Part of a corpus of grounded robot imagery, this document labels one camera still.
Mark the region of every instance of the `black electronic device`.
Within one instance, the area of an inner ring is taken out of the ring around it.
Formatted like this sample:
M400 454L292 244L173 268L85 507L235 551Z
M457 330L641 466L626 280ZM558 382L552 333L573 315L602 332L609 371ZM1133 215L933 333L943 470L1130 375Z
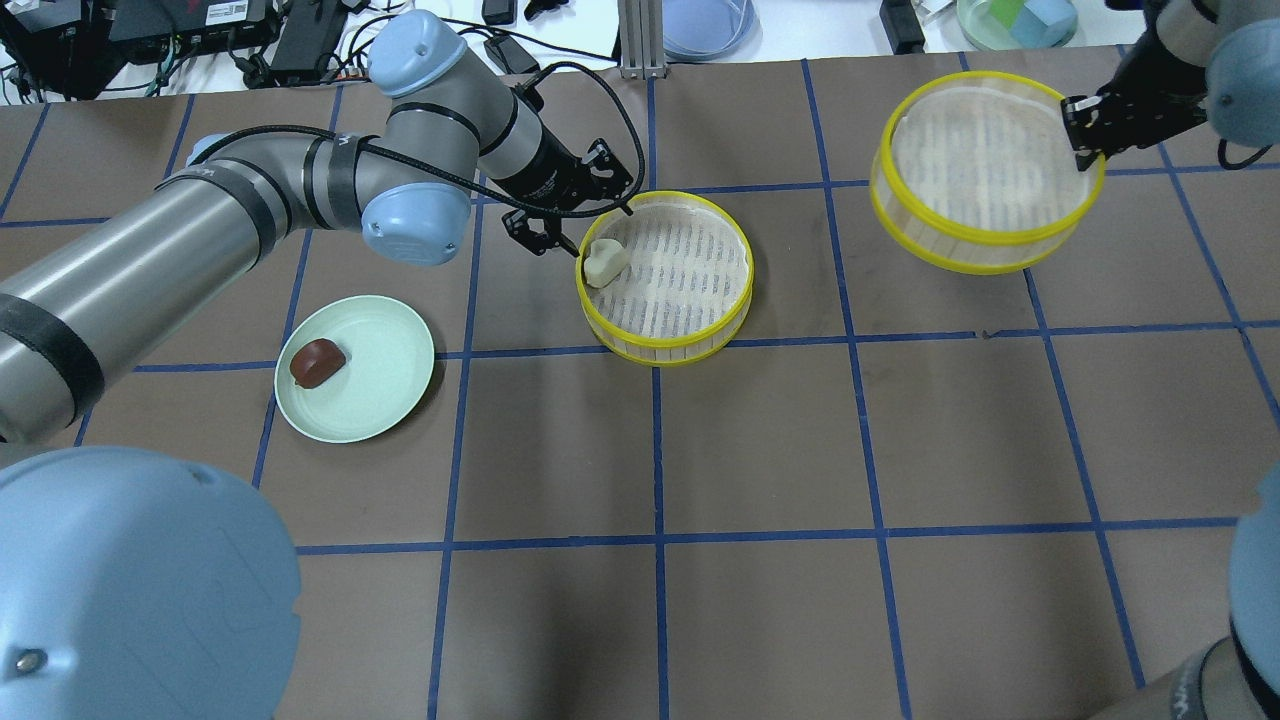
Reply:
M348 15L342 0L294 0L271 56L271 79L284 86L321 79Z
M65 97L97 97L124 67L106 41L109 27L99 0L45 3L17 14L0 3L0 41L18 63L18 77Z
M525 5L525 19L532 22L538 15L548 10L559 10L561 5L568 4L568 0L529 0Z
M915 17L911 0L884 0L881 4L881 23L895 55L924 53L924 28Z
M529 50L521 47L516 38L509 35L495 35L485 40L484 51L493 60L493 64L508 74L524 76L541 69Z
M180 56L260 47L279 33L271 0L116 0L110 38L128 61L143 65L164 60L172 37Z
M484 0L480 15L485 24L509 26L516 22L516 0Z

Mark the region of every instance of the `black strap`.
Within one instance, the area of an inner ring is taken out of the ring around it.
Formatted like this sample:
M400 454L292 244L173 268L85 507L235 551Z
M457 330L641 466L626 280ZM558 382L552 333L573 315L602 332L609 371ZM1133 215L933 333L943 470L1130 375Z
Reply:
M1262 679L1258 669L1253 666L1253 661L1244 652L1244 646L1240 644L1240 638L1235 634L1235 623L1231 623L1231 644L1235 646L1235 656L1240 661L1244 683L1249 685L1253 700L1258 701L1262 714L1267 720L1280 720L1280 696L1276 696L1275 689Z
M275 178L273 178L270 173L255 165L253 163L250 163L248 160L242 160L239 158L223 156L219 158L219 160L224 160L227 163L236 163L237 165L248 168L255 173L257 173L259 176L261 176L262 179L266 181L266 184L271 186L271 190L274 190L275 193L280 197L280 204L284 205L284 234L289 234L291 232L293 232L293 208L289 205L289 197L284 195L284 188L280 187L280 183L275 182Z
M356 195L356 161L360 146L372 135L339 135L333 140L329 154L329 208L338 225L360 228L360 197Z
M1192 6L1196 8L1201 15L1204 15L1206 20L1217 24L1217 13L1211 10L1210 6L1204 4L1204 0L1192 0Z
M390 120L396 115L401 113L408 113L411 110L417 110L420 113L431 113L435 115L449 118L451 120L471 131L471 135L475 136L476 142L477 143L480 142L480 128L477 128L475 123L468 120L466 115L458 114L454 110L445 108L444 105L436 105L435 102L401 102L399 105L392 108L392 114L387 115L387 119Z
M316 224L326 231L332 231L333 228L329 227L329 223L324 220L324 215L320 214L320 205L316 204L315 164L316 154L320 152L320 146L324 142L323 137L317 137L307 146L307 155L302 159L302 195L307 201L307 213L311 213Z
M0 333L38 354L67 383L74 415L83 415L102 397L106 378L102 365L76 331L56 315L20 297L0 292Z
M520 100L515 100L511 104L511 117L507 118L507 127L502 128L502 132L498 133L498 137L493 138L493 142L484 146L484 150L480 151L481 155L493 152L499 145L503 143L503 141L507 140L508 136L511 136L511 131L516 127L516 120L520 118Z
M275 215L271 213L271 206L266 204L262 195L253 187L252 181L230 168L205 163L187 168L173 176L156 186L156 190L184 179L204 181L230 195L232 200L239 202L241 208L248 213L250 220L253 222L253 228L257 229L257 261L261 263L262 258L271 254L276 241Z

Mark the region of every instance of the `power adapter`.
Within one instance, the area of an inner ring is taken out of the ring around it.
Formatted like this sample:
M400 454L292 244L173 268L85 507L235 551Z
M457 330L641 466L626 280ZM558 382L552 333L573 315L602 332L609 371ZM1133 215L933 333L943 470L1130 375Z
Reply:
M484 41L485 55L493 60L493 64L498 65L502 72L522 76L529 73L536 73L541 69L538 60L529 54L527 50L516 42L516 38L509 35L494 35L489 40Z
M911 0L884 0L881 3L881 23L888 35L888 45L895 55L924 53L924 29L915 17Z
M516 0L484 0L480 15L486 26L509 26L516 22Z

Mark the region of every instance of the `yellow rim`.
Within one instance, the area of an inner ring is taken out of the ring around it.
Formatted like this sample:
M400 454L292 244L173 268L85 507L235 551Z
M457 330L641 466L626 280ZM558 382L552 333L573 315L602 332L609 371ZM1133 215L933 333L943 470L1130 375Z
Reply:
M1080 205L1073 210L1070 214L1062 219L1051 223L1048 225L1033 228L1029 231L984 231L980 228L974 228L957 223L950 218L943 218L938 213L933 211L928 205L925 205L906 183L902 177L897 173L897 168L893 167L893 152L891 150L893 131L897 129L899 120L902 119L902 114L910 109L920 97L933 91L941 85L955 82L957 79L970 79L970 78L998 78L1015 82L1019 85L1025 85L1034 87L1041 92L1044 92L1050 97L1061 101L1064 99L1062 94L1053 90L1052 87L1036 82L1030 78L1024 78L1021 76L1015 76L1011 73L1001 73L996 70L969 70L964 73L954 73L950 76L940 77L932 82L920 86L915 92L906 96L893 114L890 115L888 123L884 124L884 132L881 135L879 150L876 154L876 159L879 161L879 170L884 173L884 179L888 181L888 187L897 197L899 202L906 206L908 210L920 220L932 225L933 228L945 232L952 237L965 240L969 242L975 242L978 245L1029 245L1033 242L1039 242L1047 237L1057 234L1074 224L1078 224L1084 214L1089 211L1093 202L1098 199L1102 192L1102 182L1106 178L1106 159L1098 158L1094 163L1094 182L1093 190L1089 191L1089 196L1084 199ZM876 177L876 168L872 169L872 177Z
M881 201L879 197L876 195L874 187L872 188L872 209L876 210L876 217L879 218L881 224L884 225L884 229L888 231L888 234L892 236L893 240L896 240L897 243L905 247L911 255L915 255L920 260L937 265L945 270L952 270L956 273L965 273L970 275L1001 275L1005 273L1024 270L1027 268L1030 268L1036 263L1039 263L1044 258L1052 255L1053 251L1061 247L1062 243L1066 242L1066 238L1071 236L1070 232L1064 233L1062 238L1055 242L1052 247L1032 258L1030 260L1024 260L1021 263L1012 263L1010 265L977 265L973 263L961 263L959 260L952 260L950 258L938 255L937 252L925 250L924 246L916 243L914 240L908 237L906 233L902 232L888 217L888 213L884 211L884 208L881 206Z
M582 311L586 313L588 318L590 318L599 327L608 331L609 334L625 342L639 345L640 347L648 347L650 350L669 350L672 347L684 347L686 345L695 345L723 331L733 322L733 318L737 318L737 314L751 300L751 288L755 287L755 258L751 255L751 243L746 241L746 233L742 232L742 228L739 227L737 222L733 220L733 218L731 218L728 213L726 213L718 205L716 205L709 200L705 200L696 195L690 195L687 192L680 192L677 190L655 190L650 192L641 192L640 195L636 195L631 200L631 204L634 206L641 206L652 200L662 200L664 197L667 199L678 197L682 200L691 200L698 205L703 205L710 209L717 215L723 218L733 228L733 232L737 233L737 238L742 242L742 247L746 250L746 291L742 292L742 297L737 299L737 302L733 304L733 307L731 307L730 311L726 313L723 318L716 320L709 327L703 328L692 334L686 334L673 338L652 338L652 337L637 336L635 333L627 332L614 325L613 323L604 319L604 315L602 315L600 311L595 309L595 305L591 304L591 299L586 295L586 283L582 281L582 263L586 260L586 249L590 247L591 241L595 240L595 233L600 228L600 225L605 222L605 219L613 217L614 213L621 213L621 210L612 210L609 213L605 213L604 215L600 215L599 218L595 219L594 223L591 223L591 227L586 229L586 236L582 237L582 247L579 249L577 263L575 263L575 270L576 270L575 282L577 284L579 301L581 302Z
M750 302L751 301L751 292L748 291L746 296L748 296L748 302ZM726 345L728 345L730 342L733 341L733 337L737 334L737 331L742 329L742 325L739 324L737 329L735 329L732 333L730 333L728 336L726 336L724 340L722 340L722 341L717 342L716 345L713 345L710 347L710 350L708 350L705 352L699 352L698 355L694 355L692 357L685 357L682 360L650 360L648 357L641 357L639 355L632 355L632 354L627 352L626 350L623 350L623 348L618 347L617 345L614 345L614 342L613 342L612 338L607 338L607 337L602 336L599 332L596 332L595 325L590 325L590 328L591 328L591 334L594 334L595 338L599 340L602 345L604 345L605 347L608 347L613 352L616 352L616 354L626 357L627 360L631 360L632 363L639 363L641 365L649 365L650 368L678 368L681 365L691 365L691 364L694 364L694 363L696 363L699 360L704 360L708 356L714 355L716 352L723 350Z

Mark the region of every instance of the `table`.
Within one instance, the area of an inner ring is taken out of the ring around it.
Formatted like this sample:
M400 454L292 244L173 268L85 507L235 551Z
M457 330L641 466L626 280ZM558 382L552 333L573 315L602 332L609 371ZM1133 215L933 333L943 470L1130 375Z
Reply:
M867 177L933 77L1071 91L1117 60L612 72L653 186L753 243L730 347L672 370L608 354L570 259L477 202L436 269L287 238L55 445L215 464L279 510L303 630L278 720L1088 716L1228 630L1231 529L1280 456L1280 165L1221 172L1206 128L1125 154L1059 254L991 278L897 247ZM585 78L544 87L571 147L621 137ZM370 86L0 110L0 268L134 202L202 135L387 111ZM319 445L275 409L275 357L362 292L424 315L436 379L394 430Z
M412 0L401 12L412 8L426 9L442 17L480 22L483 0ZM1143 29L1142 13L1121 13L1108 10L1105 0L1074 0L1080 13L1080 29L1070 41L1071 46L1132 44ZM773 60L796 60L800 58L840 58L887 55L891 53L879 22L878 0L755 0L759 23L744 42L718 61L756 63ZM361 24L378 17L378 10L365 10L352 17L339 47L346 55L351 33ZM618 28L617 3L612 0L576 0L556 12L543 13L532 23L517 13L517 22L509 26L516 32L532 35L547 42L576 47L608 55ZM924 26L927 50L931 53L955 53L973 50L965 40L955 19L955 12L947 10L936 20ZM362 40L372 33L362 35ZM467 35L467 42L481 56L488 58L481 47L483 40ZM526 49L543 64L556 60L573 59L590 68L600 69L611 63L584 59L525 44ZM268 50L270 58L274 46ZM248 53L242 50L241 56ZM0 65L8 64L8 56L0 51ZM155 77L154 65L125 65L111 82L111 87L131 87L148 82ZM195 58L173 78L170 87L163 95L189 92L224 92L243 90L241 72L236 69L225 54ZM102 97L141 96L145 91L108 92ZM9 97L18 102L17 94L10 88Z

